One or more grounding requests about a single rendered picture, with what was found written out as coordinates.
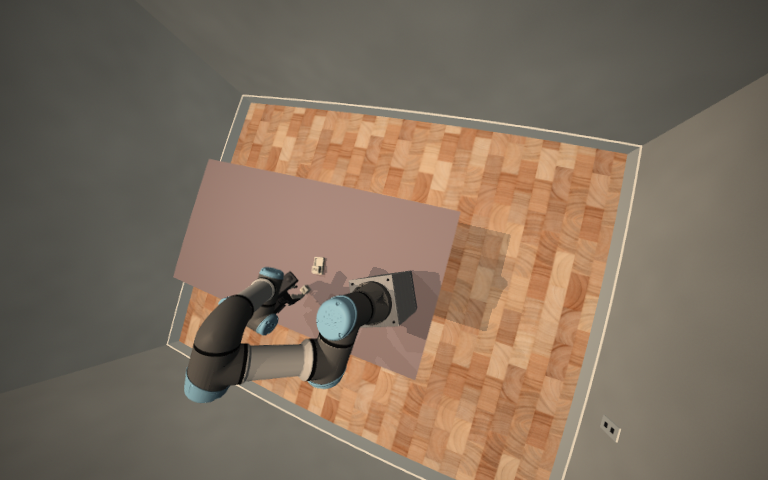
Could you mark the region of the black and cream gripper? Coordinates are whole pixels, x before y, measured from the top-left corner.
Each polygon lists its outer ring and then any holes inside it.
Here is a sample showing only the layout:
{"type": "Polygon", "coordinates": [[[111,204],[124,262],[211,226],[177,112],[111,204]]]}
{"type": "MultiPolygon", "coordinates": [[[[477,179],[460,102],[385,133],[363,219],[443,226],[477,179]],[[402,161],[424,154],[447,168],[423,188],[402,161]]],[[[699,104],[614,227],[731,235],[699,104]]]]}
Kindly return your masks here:
{"type": "MultiPolygon", "coordinates": [[[[295,288],[297,288],[297,287],[298,287],[297,285],[294,285],[294,286],[292,286],[290,289],[292,289],[292,288],[294,288],[294,289],[295,289],[295,288]]],[[[282,309],[283,309],[283,308],[286,306],[286,305],[285,305],[286,303],[288,304],[288,306],[291,306],[292,304],[295,304],[297,301],[301,300],[301,299],[302,299],[304,296],[305,296],[305,295],[304,295],[303,293],[302,293],[302,294],[298,294],[298,295],[292,294],[292,295],[290,296],[290,294],[289,294],[289,293],[286,291],[286,292],[285,292],[285,293],[284,293],[282,296],[280,296],[280,297],[277,299],[277,302],[276,302],[276,306],[275,306],[275,309],[274,309],[274,312],[276,311],[276,312],[275,312],[275,314],[279,313],[279,312],[280,312],[280,311],[281,311],[281,310],[282,310],[282,309]],[[283,305],[282,305],[282,304],[283,304],[283,305]],[[290,304],[290,305],[289,305],[289,304],[290,304]],[[281,306],[281,305],[282,305],[282,306],[281,306]],[[281,306],[281,307],[280,307],[280,306],[281,306]],[[280,308],[279,308],[279,307],[280,307],[280,308]],[[279,308],[279,309],[278,309],[278,308],[279,308]],[[277,309],[278,309],[279,311],[278,311],[277,309]]],[[[274,312],[273,312],[273,313],[274,313],[274,312]]]]}

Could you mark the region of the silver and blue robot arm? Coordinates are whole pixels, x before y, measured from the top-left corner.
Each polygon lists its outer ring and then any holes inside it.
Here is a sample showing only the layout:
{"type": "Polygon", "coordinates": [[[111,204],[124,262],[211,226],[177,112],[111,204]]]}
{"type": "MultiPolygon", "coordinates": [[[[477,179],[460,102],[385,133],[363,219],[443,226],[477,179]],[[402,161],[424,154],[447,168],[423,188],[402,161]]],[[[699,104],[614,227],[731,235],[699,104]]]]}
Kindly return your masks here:
{"type": "Polygon", "coordinates": [[[184,384],[188,399],[212,402],[230,385],[246,381],[298,376],[320,389],[341,381],[360,327],[380,324],[389,316],[390,293],[382,284],[368,281],[352,293],[325,301],[316,316],[316,339],[288,345],[241,343],[246,327],[263,336],[275,329],[277,298],[297,282],[291,271],[284,275],[264,267],[249,287],[219,301],[194,339],[184,384]]]}

